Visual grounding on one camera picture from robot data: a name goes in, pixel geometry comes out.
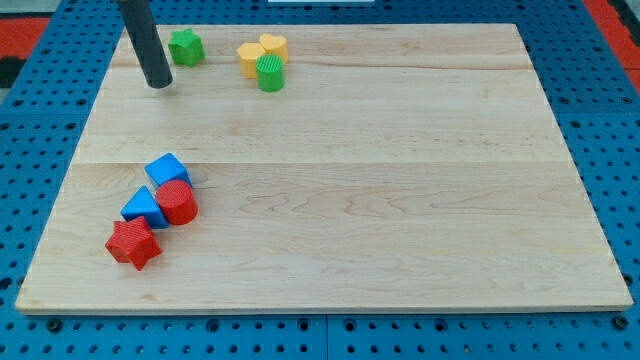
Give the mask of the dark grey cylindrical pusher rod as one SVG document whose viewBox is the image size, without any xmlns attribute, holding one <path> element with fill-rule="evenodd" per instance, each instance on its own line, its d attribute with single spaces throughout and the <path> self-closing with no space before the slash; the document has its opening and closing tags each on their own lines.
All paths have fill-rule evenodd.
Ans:
<svg viewBox="0 0 640 360">
<path fill-rule="evenodd" d="M 173 76 L 147 0 L 117 0 L 118 10 L 149 87 L 162 89 Z"/>
</svg>

